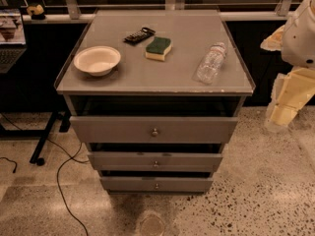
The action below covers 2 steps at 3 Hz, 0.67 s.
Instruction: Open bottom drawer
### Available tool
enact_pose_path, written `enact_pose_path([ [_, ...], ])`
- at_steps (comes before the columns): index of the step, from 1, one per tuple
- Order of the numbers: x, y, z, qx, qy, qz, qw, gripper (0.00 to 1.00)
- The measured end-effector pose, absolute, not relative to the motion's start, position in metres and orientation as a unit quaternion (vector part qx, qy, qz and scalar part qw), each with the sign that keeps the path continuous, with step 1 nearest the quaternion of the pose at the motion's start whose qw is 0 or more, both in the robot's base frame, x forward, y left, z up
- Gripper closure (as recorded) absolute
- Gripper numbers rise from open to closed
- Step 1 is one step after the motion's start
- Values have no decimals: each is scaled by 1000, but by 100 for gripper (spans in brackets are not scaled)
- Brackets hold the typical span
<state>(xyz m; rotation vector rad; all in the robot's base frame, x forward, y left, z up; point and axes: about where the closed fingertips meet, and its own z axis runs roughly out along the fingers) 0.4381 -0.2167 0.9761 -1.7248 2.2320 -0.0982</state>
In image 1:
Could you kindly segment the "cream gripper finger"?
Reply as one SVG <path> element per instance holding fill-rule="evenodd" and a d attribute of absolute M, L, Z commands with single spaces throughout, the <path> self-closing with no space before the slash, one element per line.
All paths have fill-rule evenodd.
<path fill-rule="evenodd" d="M 269 129 L 286 128 L 296 115 L 297 111 L 294 108 L 271 102 L 266 111 L 265 127 Z"/>
<path fill-rule="evenodd" d="M 265 38 L 260 47 L 267 51 L 281 51 L 283 46 L 284 26 L 276 29 L 270 36 Z"/>

